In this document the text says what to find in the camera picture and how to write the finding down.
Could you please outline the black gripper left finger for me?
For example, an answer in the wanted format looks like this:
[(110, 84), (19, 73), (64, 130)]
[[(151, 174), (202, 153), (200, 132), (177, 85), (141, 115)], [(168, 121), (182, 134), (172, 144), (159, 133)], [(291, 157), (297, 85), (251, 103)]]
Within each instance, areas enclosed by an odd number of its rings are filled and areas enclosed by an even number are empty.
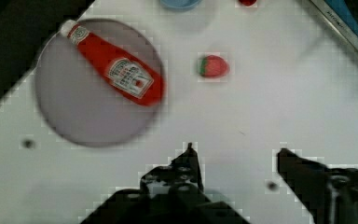
[(198, 153), (191, 144), (168, 165), (115, 192), (80, 224), (250, 224), (231, 206), (203, 192)]

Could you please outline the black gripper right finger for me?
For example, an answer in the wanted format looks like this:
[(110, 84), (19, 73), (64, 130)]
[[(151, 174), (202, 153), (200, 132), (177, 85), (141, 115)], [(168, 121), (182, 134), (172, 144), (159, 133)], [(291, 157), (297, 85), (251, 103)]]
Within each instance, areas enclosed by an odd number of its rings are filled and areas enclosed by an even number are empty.
[(358, 169), (329, 168), (283, 148), (277, 171), (314, 224), (358, 224)]

